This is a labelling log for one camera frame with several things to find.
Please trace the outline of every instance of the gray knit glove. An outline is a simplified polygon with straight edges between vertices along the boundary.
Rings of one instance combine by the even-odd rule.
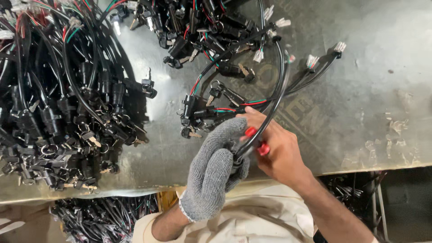
[[[245,118],[223,122],[209,134],[192,161],[187,178],[187,189],[180,196],[180,209],[190,222],[211,219],[225,203],[225,193],[248,176],[249,158],[231,174],[233,154],[227,148],[235,147],[244,134]]]

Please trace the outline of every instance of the red handle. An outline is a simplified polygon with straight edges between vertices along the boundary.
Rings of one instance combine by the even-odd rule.
[[[245,131],[245,136],[251,138],[253,135],[255,135],[255,133],[257,133],[257,129],[254,127],[249,127],[246,131]],[[270,147],[268,146],[268,144],[266,142],[260,141],[260,146],[256,148],[256,150],[258,151],[258,153],[261,156],[267,155],[270,152]]]

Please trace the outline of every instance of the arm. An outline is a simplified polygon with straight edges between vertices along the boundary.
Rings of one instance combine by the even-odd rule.
[[[265,115],[246,107],[248,126],[260,127]],[[312,175],[300,155],[297,136],[271,121],[262,134],[270,146],[266,157],[257,154],[258,167],[268,176],[291,187],[301,195],[323,236],[331,243],[371,243],[374,236],[369,229]]]
[[[187,188],[179,203],[158,216],[152,225],[152,235],[159,241],[177,239],[189,222],[208,220],[216,216],[225,203],[225,193],[246,178],[249,159],[231,174],[233,139],[238,140],[247,126],[246,119],[234,118],[223,122],[205,139],[189,168]]]
[[[175,240],[188,224],[189,220],[181,212],[178,203],[176,203],[155,219],[152,226],[152,235],[158,241]]]

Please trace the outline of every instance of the person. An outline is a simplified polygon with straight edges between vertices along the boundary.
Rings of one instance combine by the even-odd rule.
[[[306,243],[313,242],[315,223],[330,243],[377,243],[304,165],[296,135],[273,120],[262,134],[270,152],[257,160],[274,181],[249,182],[252,186],[237,190],[248,184],[242,182],[232,190],[246,178],[249,160],[233,169],[227,148],[238,146],[245,129],[260,127],[266,118],[250,106],[245,110],[209,134],[191,163],[179,203],[139,219],[132,242]]]

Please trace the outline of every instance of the stainless steel work surface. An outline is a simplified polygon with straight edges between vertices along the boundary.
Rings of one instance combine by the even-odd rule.
[[[346,42],[342,59],[336,60],[316,83],[286,97],[275,116],[283,127],[297,134],[305,164],[315,175],[378,169],[427,166],[432,162],[431,77],[432,5],[428,0],[276,0],[271,20],[291,19],[292,26],[278,30],[286,49],[297,57],[291,75],[303,69],[308,54],[325,55],[338,41]],[[259,19],[251,0],[241,11]],[[151,68],[158,95],[147,99],[144,128],[148,144],[123,147],[121,172],[103,174],[99,189],[50,192],[44,182],[18,186],[16,175],[0,177],[0,201],[27,201],[65,197],[137,195],[185,185],[189,164],[203,138],[180,136],[184,99],[199,73],[209,63],[199,54],[176,70],[163,64],[168,56],[157,37],[145,26],[129,31],[130,16],[121,24],[119,42],[125,49],[135,78]],[[216,78],[249,99],[272,92],[277,79],[276,53],[264,49],[265,59],[252,61],[245,53],[234,62],[254,69],[254,84],[220,75],[204,78],[197,93],[208,98],[209,82]],[[216,105],[228,105],[224,98]],[[249,179],[263,178],[255,164]]]

